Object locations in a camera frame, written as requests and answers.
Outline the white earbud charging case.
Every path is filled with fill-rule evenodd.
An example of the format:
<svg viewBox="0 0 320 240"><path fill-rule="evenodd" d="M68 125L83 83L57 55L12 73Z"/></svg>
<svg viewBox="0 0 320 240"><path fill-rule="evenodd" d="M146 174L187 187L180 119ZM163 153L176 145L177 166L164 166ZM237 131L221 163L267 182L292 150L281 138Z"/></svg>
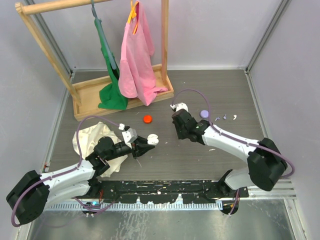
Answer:
<svg viewBox="0 0 320 240"><path fill-rule="evenodd" d="M156 134L150 134L147 137L147 144L156 146L159 143L159 137Z"/></svg>

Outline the orange earbud charging case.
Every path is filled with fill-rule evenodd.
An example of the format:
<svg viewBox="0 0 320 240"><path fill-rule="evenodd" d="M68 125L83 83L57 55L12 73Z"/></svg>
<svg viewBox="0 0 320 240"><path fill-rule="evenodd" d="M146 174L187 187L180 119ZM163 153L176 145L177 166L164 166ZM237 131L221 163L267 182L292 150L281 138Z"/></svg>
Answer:
<svg viewBox="0 0 320 240"><path fill-rule="evenodd" d="M145 116L143 117L143 122L144 122L145 124L151 124L152 121L153 121L153 117L152 117L151 115L145 115Z"/></svg>

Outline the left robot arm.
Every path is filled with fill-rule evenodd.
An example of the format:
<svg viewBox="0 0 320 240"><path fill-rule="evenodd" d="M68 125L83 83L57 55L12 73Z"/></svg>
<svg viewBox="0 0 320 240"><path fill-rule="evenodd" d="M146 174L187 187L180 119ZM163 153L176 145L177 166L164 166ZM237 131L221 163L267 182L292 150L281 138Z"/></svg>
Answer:
<svg viewBox="0 0 320 240"><path fill-rule="evenodd" d="M149 138L138 136L131 142L100 138L81 163L65 167L55 172L39 174L31 170L24 174L6 196L12 209L11 223L15 227L28 224L37 219L42 212L67 199L87 196L95 198L100 193L97 178L111 168L108 163L126 155L138 158L155 148L159 143L156 135Z"/></svg>

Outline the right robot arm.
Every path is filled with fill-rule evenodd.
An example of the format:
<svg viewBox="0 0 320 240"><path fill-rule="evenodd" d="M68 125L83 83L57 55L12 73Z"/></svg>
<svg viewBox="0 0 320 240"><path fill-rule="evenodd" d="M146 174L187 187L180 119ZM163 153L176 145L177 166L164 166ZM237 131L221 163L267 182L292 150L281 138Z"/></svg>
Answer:
<svg viewBox="0 0 320 240"><path fill-rule="evenodd" d="M269 192L288 168L269 138L258 141L241 137L207 120L196 121L185 109L175 111L171 117L178 139L218 148L246 163L245 168L228 170L218 181L218 189L225 197L250 186Z"/></svg>

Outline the cream crumpled cloth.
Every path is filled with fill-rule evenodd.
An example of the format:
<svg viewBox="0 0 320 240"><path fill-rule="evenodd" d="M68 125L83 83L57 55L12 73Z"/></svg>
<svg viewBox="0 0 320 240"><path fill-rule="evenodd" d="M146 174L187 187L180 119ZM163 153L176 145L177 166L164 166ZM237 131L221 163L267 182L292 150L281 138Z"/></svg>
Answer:
<svg viewBox="0 0 320 240"><path fill-rule="evenodd" d="M109 178L113 173L119 172L121 164L128 158L125 155L111 159L112 146L119 142L121 140L115 132L101 121L75 132L72 139L74 151L78 155L82 155L84 160L88 157L95 157L99 166L108 166L108 169L100 175L102 178Z"/></svg>

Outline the pink shirt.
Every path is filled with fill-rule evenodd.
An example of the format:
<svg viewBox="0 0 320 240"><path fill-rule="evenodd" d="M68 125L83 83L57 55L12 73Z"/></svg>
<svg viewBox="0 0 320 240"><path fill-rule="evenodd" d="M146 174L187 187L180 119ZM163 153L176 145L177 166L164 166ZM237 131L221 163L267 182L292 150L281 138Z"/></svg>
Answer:
<svg viewBox="0 0 320 240"><path fill-rule="evenodd" d="M145 106L149 106L158 93L168 89L156 86L151 64L155 47L145 9L140 1L134 3L134 10L136 17L128 21L124 28L118 86L124 97L138 98Z"/></svg>

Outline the grey clothes hanger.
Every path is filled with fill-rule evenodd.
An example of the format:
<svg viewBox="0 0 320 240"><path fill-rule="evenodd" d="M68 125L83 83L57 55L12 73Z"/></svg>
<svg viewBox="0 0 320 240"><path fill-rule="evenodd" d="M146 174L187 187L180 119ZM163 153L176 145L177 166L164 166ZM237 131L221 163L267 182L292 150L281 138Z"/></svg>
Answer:
<svg viewBox="0 0 320 240"><path fill-rule="evenodd" d="M117 66L115 58L110 50L108 41L106 39L104 30L102 27L102 21L101 21L101 19L98 18L98 15L97 15L97 12L95 9L95 1L91 0L90 2L91 2L91 12L92 12L92 15L94 16L94 25L97 30L100 45L101 45L101 52L103 54L105 61L109 60L111 69L116 70L118 66Z"/></svg>

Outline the yellow clothes hanger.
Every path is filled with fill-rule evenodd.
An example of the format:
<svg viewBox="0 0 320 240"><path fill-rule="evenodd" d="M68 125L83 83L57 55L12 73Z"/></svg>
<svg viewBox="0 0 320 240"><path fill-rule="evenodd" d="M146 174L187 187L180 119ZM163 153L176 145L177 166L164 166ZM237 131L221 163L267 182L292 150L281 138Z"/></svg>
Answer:
<svg viewBox="0 0 320 240"><path fill-rule="evenodd" d="M130 13L127 19L127 23L130 24L135 20L135 26L132 33L135 35L138 30L139 25L139 2L138 1L130 1Z"/></svg>

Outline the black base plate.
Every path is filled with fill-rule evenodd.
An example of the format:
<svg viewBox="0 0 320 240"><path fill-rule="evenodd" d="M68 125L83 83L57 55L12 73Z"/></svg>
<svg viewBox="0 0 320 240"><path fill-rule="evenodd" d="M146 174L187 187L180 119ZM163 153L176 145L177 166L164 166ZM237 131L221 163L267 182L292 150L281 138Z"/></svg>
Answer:
<svg viewBox="0 0 320 240"><path fill-rule="evenodd" d="M104 202L122 204L173 204L182 198L183 204L211 204L223 198L249 196L246 187L232 190L214 180L104 180L98 194Z"/></svg>

